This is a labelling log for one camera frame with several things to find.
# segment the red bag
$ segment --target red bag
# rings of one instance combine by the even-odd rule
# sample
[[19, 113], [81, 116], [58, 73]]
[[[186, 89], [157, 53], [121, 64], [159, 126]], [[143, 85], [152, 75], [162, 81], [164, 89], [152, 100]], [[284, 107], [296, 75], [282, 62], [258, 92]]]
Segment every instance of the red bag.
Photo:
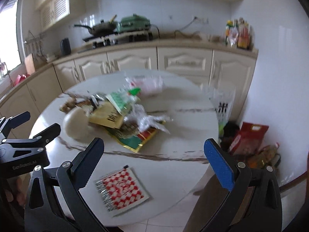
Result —
[[260, 148], [269, 126], [244, 122], [229, 148], [232, 155], [254, 155]]

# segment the round table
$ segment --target round table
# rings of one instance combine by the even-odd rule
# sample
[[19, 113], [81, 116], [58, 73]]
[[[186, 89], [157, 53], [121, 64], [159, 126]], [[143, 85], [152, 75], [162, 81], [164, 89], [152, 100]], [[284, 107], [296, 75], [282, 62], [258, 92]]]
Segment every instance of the round table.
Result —
[[[135, 153], [118, 144], [102, 128], [89, 127], [89, 134], [81, 141], [68, 137], [64, 130], [46, 146], [50, 165], [59, 167], [72, 161], [95, 137], [104, 141], [103, 154], [87, 185], [80, 193], [87, 205], [105, 226], [118, 226], [152, 218], [182, 200], [198, 183], [209, 166], [203, 153], [206, 139], [218, 138], [218, 123], [213, 105], [202, 91], [184, 77], [155, 70], [126, 70], [88, 79], [58, 96], [39, 116], [30, 136], [41, 132], [53, 123], [62, 126], [65, 113], [59, 111], [70, 95], [86, 97], [97, 92], [110, 93], [126, 83], [126, 76], [160, 75], [166, 89], [159, 95], [141, 100], [146, 112], [152, 115], [167, 114], [173, 121], [166, 123], [170, 134], [159, 131]], [[94, 181], [121, 170], [133, 168], [137, 178], [150, 195], [144, 203], [112, 217], [95, 188]], [[65, 214], [69, 214], [60, 189], [56, 189]]]

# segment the blue gripper pad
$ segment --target blue gripper pad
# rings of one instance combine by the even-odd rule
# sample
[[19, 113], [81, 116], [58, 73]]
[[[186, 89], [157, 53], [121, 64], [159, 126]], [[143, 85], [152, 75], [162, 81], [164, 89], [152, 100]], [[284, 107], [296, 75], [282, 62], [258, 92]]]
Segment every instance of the blue gripper pad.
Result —
[[231, 192], [235, 184], [234, 173], [210, 140], [206, 140], [204, 143], [204, 154], [216, 173], [221, 186]]

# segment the frying pan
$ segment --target frying pan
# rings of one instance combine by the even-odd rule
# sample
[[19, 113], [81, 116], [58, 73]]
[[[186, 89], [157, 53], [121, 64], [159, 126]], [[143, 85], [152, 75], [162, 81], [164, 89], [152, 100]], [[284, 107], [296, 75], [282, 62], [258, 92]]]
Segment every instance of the frying pan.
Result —
[[117, 15], [114, 15], [111, 20], [108, 22], [104, 22], [104, 20], [101, 20], [101, 23], [96, 24], [93, 27], [90, 27], [88, 25], [81, 25], [81, 24], [74, 24], [74, 27], [83, 27], [88, 29], [88, 32], [91, 35], [109, 35], [111, 34], [114, 29], [117, 26], [117, 22], [114, 21], [114, 19], [117, 17]]

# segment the yellow package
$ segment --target yellow package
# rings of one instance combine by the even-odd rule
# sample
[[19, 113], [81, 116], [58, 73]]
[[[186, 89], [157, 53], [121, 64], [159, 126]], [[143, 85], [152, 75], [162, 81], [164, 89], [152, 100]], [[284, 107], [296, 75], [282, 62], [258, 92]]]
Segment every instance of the yellow package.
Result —
[[119, 129], [123, 123], [123, 117], [111, 102], [106, 101], [89, 116], [89, 122]]

